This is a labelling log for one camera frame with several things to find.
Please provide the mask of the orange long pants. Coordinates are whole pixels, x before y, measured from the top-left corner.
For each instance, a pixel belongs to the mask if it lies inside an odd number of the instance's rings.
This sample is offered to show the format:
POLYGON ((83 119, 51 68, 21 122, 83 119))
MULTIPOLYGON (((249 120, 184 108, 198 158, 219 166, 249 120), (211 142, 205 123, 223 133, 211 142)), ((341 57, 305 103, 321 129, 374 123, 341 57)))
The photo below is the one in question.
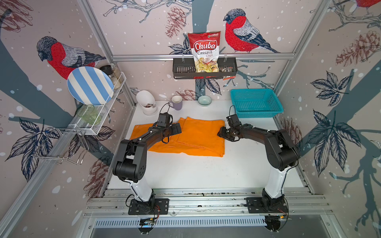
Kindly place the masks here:
POLYGON ((185 153, 190 156, 223 157, 225 140, 217 134, 225 126, 223 120, 204 121, 180 118, 181 134, 172 135, 154 144, 149 151, 157 153, 185 153))

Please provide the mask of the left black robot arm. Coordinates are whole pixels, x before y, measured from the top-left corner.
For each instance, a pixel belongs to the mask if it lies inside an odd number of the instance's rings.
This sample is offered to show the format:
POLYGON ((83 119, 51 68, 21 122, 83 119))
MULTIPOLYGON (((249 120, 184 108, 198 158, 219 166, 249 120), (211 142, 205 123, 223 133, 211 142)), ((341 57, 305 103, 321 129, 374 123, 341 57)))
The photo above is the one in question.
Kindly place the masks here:
POLYGON ((165 138, 181 134, 179 123, 155 123, 148 132, 132 140, 122 140, 121 148, 116 155, 113 175, 127 183, 134 195, 134 202, 139 206, 153 209, 155 195, 144 178, 147 169, 147 152, 165 138))

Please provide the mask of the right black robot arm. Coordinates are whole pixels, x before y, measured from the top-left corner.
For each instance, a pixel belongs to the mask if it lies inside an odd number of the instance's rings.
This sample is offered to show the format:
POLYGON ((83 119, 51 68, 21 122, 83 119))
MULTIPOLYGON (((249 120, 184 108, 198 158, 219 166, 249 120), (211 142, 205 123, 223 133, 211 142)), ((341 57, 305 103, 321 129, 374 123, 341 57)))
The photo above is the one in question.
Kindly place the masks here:
POLYGON ((250 124, 221 127, 220 138, 235 142, 236 138, 250 139, 265 146, 267 160, 272 166, 267 185, 262 193, 262 206, 266 211, 275 209, 284 200, 284 183, 288 172, 294 168, 300 156, 295 144, 285 130, 265 130, 250 124))

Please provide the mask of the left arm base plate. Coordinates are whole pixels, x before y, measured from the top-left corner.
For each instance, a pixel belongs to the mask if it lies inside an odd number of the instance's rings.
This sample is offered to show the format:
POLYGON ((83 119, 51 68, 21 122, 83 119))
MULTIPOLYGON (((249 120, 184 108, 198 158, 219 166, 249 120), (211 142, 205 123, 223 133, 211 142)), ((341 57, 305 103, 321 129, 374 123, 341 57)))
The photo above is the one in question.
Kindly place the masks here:
POLYGON ((169 199, 154 199, 149 202, 142 202, 132 199, 129 206, 129 215, 167 215, 169 199))

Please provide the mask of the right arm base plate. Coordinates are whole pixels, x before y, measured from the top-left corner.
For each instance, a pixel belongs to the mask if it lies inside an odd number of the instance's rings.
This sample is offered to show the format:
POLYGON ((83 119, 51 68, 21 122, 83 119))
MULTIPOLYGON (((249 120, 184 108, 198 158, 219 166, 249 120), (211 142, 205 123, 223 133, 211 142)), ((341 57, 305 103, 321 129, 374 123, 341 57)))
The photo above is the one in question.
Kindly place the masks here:
POLYGON ((284 196, 276 199, 269 197, 247 197, 246 206, 249 213, 288 213, 288 206, 284 196))

